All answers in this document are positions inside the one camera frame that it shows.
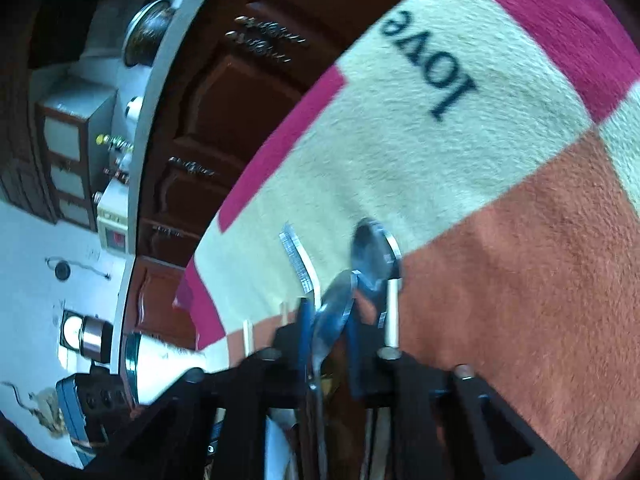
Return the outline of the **pale wooden chopstick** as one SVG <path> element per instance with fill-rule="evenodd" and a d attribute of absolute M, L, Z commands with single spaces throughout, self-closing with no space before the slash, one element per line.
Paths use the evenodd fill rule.
<path fill-rule="evenodd" d="M 282 304 L 280 304 L 281 307 L 281 323 L 280 326 L 285 326 L 288 325 L 288 323 L 290 322 L 288 320 L 288 304 L 283 301 Z"/>

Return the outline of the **patchwork fleece blanket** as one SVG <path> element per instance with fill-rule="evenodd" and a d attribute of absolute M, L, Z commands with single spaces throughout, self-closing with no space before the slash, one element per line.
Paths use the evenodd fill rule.
<path fill-rule="evenodd" d="M 176 303 L 213 370 L 264 346 L 363 218 L 404 256 L 401 348 L 472 364 L 583 479 L 639 445 L 639 52 L 604 0 L 402 0 L 257 152 Z"/>

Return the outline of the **brown lower kitchen cabinets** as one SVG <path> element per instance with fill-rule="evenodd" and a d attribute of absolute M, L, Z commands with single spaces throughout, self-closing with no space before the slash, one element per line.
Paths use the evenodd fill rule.
<path fill-rule="evenodd" d="M 182 272 L 242 171 L 322 73 L 400 0 L 184 0 L 146 86 L 130 181 L 124 330 L 183 348 Z"/>

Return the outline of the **cream microwave oven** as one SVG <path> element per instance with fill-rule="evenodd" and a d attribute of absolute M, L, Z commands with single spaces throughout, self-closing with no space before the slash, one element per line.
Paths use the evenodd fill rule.
<path fill-rule="evenodd" d="M 96 225 L 101 246 L 108 252 L 129 252 L 128 186 L 112 179 L 96 205 Z"/>

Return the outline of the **light wooden chopstick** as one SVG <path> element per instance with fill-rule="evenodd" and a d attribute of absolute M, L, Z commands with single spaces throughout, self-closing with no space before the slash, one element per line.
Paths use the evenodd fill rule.
<path fill-rule="evenodd" d="M 401 279 L 387 281 L 385 343 L 387 347 L 399 347 L 399 291 Z"/>

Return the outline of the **silver fork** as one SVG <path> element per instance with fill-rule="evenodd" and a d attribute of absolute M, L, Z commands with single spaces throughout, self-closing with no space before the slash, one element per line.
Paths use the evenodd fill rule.
<path fill-rule="evenodd" d="M 304 294 L 309 298 L 314 310 L 317 311 L 321 306 L 320 282 L 308 252 L 289 223 L 285 223 L 279 233 L 279 238 Z"/>

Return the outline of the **upper wall cabinet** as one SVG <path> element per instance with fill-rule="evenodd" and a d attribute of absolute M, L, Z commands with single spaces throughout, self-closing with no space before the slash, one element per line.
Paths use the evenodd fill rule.
<path fill-rule="evenodd" d="M 108 151 L 96 137 L 112 132 L 117 91 L 67 76 L 35 104 L 43 168 L 58 218 L 94 232 L 93 195 L 108 185 Z"/>

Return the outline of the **white utensil holder cup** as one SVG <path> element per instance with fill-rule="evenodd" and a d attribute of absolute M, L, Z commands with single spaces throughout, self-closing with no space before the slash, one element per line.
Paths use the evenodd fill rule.
<path fill-rule="evenodd" d="M 206 356 L 152 336 L 132 333 L 125 344 L 125 372 L 134 403 L 152 404 L 191 368 L 205 370 Z"/>

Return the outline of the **white kettle canister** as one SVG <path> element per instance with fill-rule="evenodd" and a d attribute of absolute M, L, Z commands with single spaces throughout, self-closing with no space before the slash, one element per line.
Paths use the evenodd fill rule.
<path fill-rule="evenodd" d="M 138 122 L 142 105 L 142 96 L 135 96 L 127 103 L 125 108 L 125 118 L 127 122 L 131 122 L 132 124 L 136 124 Z"/>

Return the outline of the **rice cooker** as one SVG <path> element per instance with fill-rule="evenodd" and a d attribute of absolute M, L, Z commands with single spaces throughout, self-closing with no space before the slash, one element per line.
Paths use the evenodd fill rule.
<path fill-rule="evenodd" d="M 63 310 L 58 343 L 64 349 L 99 364 L 111 362 L 113 324 L 90 315 Z"/>

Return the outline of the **silver spoon black handle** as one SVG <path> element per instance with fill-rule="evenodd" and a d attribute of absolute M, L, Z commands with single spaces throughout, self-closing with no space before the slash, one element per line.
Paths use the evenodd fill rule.
<path fill-rule="evenodd" d="M 350 248 L 350 265 L 358 290 L 374 305 L 375 324 L 385 327 L 387 281 L 401 276 L 402 255 L 397 240 L 371 218 L 360 220 Z"/>

